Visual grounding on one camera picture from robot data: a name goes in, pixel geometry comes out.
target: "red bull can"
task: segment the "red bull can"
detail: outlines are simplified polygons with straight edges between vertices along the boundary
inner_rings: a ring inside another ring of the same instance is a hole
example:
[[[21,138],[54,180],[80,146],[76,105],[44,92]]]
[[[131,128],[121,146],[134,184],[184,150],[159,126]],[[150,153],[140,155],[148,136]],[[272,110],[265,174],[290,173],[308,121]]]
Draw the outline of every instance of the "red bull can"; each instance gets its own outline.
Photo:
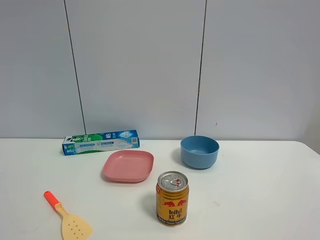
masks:
[[[160,223],[176,227],[187,218],[188,178],[178,171],[167,171],[158,177],[156,184],[156,216]]]

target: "red bull logo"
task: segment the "red bull logo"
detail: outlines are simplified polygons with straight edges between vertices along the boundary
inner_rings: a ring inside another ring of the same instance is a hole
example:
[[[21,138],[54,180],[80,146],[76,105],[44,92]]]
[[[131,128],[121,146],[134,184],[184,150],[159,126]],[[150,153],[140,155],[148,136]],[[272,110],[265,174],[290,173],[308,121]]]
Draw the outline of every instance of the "red bull logo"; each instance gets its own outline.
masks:
[[[187,203],[187,200],[180,200],[178,202],[178,206],[182,206],[183,204]]]
[[[162,201],[163,201],[162,205],[168,206],[168,207],[170,207],[170,208],[176,206],[173,201],[164,201],[164,200],[162,200]]]

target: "spatula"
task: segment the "spatula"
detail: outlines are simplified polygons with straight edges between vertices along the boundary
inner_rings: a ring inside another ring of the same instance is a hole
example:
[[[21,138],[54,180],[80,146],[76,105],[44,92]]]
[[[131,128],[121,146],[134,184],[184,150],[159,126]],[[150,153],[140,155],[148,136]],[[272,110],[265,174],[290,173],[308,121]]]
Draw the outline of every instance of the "spatula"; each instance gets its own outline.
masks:
[[[46,191],[43,195],[51,207],[62,216],[62,237],[64,240],[86,240],[93,233],[92,227],[82,218],[67,213],[61,202],[50,191]]]

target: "cardboard box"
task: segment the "cardboard box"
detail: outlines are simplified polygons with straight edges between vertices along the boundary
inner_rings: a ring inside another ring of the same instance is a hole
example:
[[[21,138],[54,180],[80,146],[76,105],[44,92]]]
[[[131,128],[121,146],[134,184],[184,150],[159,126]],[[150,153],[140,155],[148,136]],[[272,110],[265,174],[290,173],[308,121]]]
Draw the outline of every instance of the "cardboard box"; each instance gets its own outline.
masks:
[[[112,150],[139,148],[136,130],[103,132],[88,135],[66,136],[62,149],[64,155],[88,154]]]

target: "red handle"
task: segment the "red handle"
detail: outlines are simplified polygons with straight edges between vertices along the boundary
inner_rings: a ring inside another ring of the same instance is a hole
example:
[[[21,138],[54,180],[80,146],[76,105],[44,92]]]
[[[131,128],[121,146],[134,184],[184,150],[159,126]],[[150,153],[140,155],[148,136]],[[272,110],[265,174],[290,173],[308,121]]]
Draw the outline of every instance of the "red handle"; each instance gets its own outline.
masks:
[[[43,196],[45,197],[45,199],[49,202],[49,204],[51,205],[51,207],[53,207],[55,209],[55,206],[60,203],[58,201],[58,199],[56,199],[56,197],[50,192],[50,191],[45,191]]]

